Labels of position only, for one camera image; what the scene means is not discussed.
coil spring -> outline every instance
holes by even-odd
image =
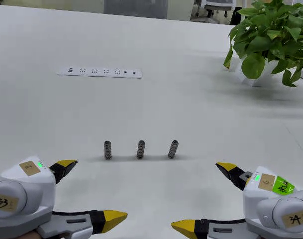
[[[172,141],[171,147],[170,147],[170,150],[169,150],[169,153],[168,153],[168,158],[174,158],[175,157],[178,145],[179,145],[178,141],[176,141],[176,140]]]
[[[112,155],[111,155],[111,142],[110,141],[105,141],[103,144],[104,151],[105,151],[105,159],[106,160],[111,160]]]
[[[142,159],[145,151],[145,141],[141,140],[138,143],[137,158]]]

power strip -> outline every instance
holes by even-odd
[[[57,75],[142,78],[142,72],[139,69],[119,69],[107,67],[67,67],[59,71]]]

table surface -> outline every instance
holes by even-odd
[[[171,222],[242,218],[242,194],[218,161],[266,166],[303,187],[303,81],[235,81],[222,65],[231,28],[0,6],[0,172],[35,154],[49,165],[77,159],[55,210],[129,214],[94,239],[183,239]],[[69,65],[135,67],[143,78],[56,75]]]

wall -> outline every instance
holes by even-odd
[[[170,20],[189,21],[194,0],[168,0]],[[103,13],[104,0],[4,0],[4,5]]]

paper label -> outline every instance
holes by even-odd
[[[271,192],[273,189],[274,181],[274,175],[262,174],[258,188]]]
[[[299,225],[303,225],[303,211],[284,215],[282,216],[282,221],[286,228],[292,228]]]
[[[0,195],[0,210],[5,212],[15,212],[17,208],[18,198],[6,195]]]
[[[41,170],[33,163],[33,161],[21,163],[20,167],[23,169],[27,176],[32,176],[41,172]]]
[[[290,184],[288,181],[278,176],[276,178],[272,191],[276,194],[284,196],[292,194],[294,192],[294,188],[294,185]]]

